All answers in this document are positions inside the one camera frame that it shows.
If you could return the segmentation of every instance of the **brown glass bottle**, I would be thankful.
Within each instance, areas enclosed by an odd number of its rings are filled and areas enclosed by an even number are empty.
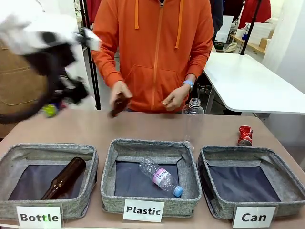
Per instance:
[[[67,166],[53,179],[50,188],[41,199],[57,199],[66,193],[86,168],[86,162],[80,157],[73,158]]]
[[[129,99],[124,96],[122,92],[118,93],[118,98],[114,101],[113,110],[110,111],[110,117],[116,117],[120,112],[125,110],[129,102]]]

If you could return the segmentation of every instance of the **hoodie zipper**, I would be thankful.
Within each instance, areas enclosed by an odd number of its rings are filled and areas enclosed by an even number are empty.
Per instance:
[[[160,13],[159,13],[159,20],[158,20],[158,30],[157,30],[157,43],[156,43],[156,53],[154,57],[154,66],[153,66],[153,89],[152,89],[152,105],[151,110],[153,110],[154,107],[154,94],[156,91],[156,80],[157,80],[157,68],[158,68],[158,56],[159,56],[159,46],[160,46],[160,35],[161,35],[161,22],[162,22],[162,15],[163,15],[163,7],[165,4],[165,1],[163,3],[160,3]]]

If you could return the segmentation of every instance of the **white table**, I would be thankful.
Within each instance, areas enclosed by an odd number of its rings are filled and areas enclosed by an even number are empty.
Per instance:
[[[225,107],[236,112],[305,114],[305,94],[248,55],[211,53],[204,69],[212,90]]]

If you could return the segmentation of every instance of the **hoodie pocket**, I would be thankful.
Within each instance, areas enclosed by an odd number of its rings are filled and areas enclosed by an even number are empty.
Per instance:
[[[134,65],[127,77],[126,84],[133,95],[135,102],[148,102],[151,100],[153,88],[153,68]]]
[[[163,101],[173,90],[181,87],[183,78],[172,70],[159,69],[157,78],[158,96]]]

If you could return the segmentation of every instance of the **blue wristband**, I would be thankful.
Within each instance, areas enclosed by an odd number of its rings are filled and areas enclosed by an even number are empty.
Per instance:
[[[193,86],[194,86],[194,83],[193,83],[192,81],[190,81],[190,80],[186,80],[186,81],[183,82],[183,84],[185,84],[185,83],[189,84],[189,85],[191,86],[191,89],[192,89]]]

